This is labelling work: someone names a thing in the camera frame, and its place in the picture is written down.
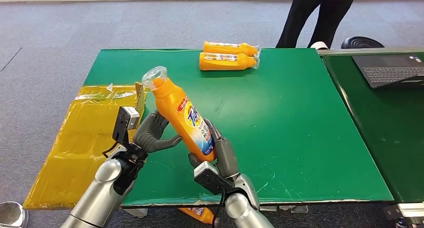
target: gray carpet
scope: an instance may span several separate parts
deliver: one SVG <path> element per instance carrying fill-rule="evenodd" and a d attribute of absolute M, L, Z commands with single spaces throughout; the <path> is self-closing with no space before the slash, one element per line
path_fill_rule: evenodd
<path fill-rule="evenodd" d="M 100 49 L 199 49 L 204 40 L 274 47 L 289 8 L 290 2 L 263 1 L 1 3 L 0 201 L 23 202 Z M 308 44 L 316 17 L 317 11 L 298 47 Z M 422 47 L 423 27 L 422 0 L 358 1 L 333 48 L 356 35 L 387 47 Z M 276 227 L 388 227 L 383 205 L 314 205 L 309 214 L 266 216 Z M 31 211 L 29 227 L 58 227 L 68 213 Z M 206 226 L 176 209 L 151 209 L 145 219 L 120 212 L 111 227 Z"/>

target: black cable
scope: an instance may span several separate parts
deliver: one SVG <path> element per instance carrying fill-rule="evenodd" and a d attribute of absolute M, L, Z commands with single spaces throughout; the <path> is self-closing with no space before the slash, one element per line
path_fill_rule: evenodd
<path fill-rule="evenodd" d="M 112 147 L 110 147 L 108 150 L 105 150 L 105 151 L 103 151 L 101 154 L 102 155 L 104 155 L 106 158 L 109 158 L 109 156 L 107 155 L 107 153 L 109 153 L 110 151 L 112 151 L 114 148 L 115 148 L 115 146 L 118 144 L 118 141 L 116 141 L 113 145 L 112 145 Z"/>
<path fill-rule="evenodd" d="M 225 191 L 224 191 L 224 189 L 222 189 L 221 201 L 219 202 L 218 209 L 216 210 L 215 214 L 213 215 L 212 228 L 215 228 L 215 219 L 217 218 L 217 216 L 220 212 L 221 206 L 224 205 L 224 203 L 225 203 Z"/>

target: orange bottle lying on table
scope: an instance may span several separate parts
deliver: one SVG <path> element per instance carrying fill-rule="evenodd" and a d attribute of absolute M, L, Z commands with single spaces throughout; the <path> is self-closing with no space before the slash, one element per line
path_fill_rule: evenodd
<path fill-rule="evenodd" d="M 246 54 L 247 56 L 253 56 L 258 53 L 259 46 L 254 47 L 247 43 L 228 44 L 205 41 L 203 43 L 203 51 L 207 53 Z"/>
<path fill-rule="evenodd" d="M 215 54 L 200 53 L 200 70 L 245 70 L 247 68 L 257 69 L 259 59 L 249 57 L 246 54 Z"/>

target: laptop keyboard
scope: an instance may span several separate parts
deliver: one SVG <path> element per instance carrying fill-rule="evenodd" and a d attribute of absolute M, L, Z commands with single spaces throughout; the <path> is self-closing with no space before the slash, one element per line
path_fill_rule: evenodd
<path fill-rule="evenodd" d="M 404 68 L 363 68 L 372 83 L 396 82 L 418 74 L 424 74 L 424 67 Z"/>

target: robotic hand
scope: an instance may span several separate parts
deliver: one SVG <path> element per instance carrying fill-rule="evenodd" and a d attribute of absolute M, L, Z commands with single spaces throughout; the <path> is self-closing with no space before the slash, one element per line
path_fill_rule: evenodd
<path fill-rule="evenodd" d="M 168 121 L 156 110 L 144 119 L 132 139 L 128 130 L 134 129 L 140 115 L 133 107 L 120 107 L 113 130 L 113 139 L 120 146 L 98 168 L 93 181 L 70 212 L 62 228 L 102 228 L 131 191 L 148 153 L 176 146 L 182 138 L 175 136 L 159 140 Z"/>
<path fill-rule="evenodd" d="M 230 141 L 225 139 L 218 129 L 207 119 L 213 140 L 216 164 L 201 162 L 193 153 L 188 159 L 195 167 L 194 180 L 213 194 L 222 194 L 221 202 L 237 227 L 240 228 L 270 228 L 274 227 L 269 220 L 259 212 L 258 195 L 251 180 L 240 174 L 236 155 Z"/>

